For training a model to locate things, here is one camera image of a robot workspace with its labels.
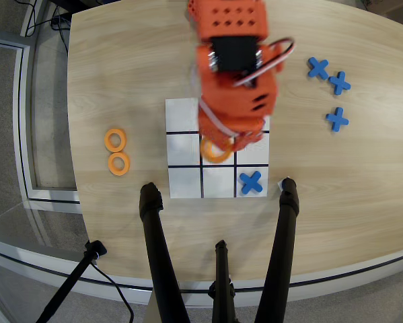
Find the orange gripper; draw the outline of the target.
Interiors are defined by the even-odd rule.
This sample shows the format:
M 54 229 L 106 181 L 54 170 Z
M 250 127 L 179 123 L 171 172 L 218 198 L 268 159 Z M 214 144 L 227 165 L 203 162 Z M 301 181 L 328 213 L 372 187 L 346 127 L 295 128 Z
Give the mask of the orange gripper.
M 264 119 L 273 114 L 277 102 L 276 73 L 269 71 L 257 77 L 252 87 L 235 87 L 236 79 L 235 73 L 200 74 L 199 131 L 222 151 L 237 152 L 259 142 L 263 138 Z M 225 132 L 210 119 L 204 106 L 227 129 Z

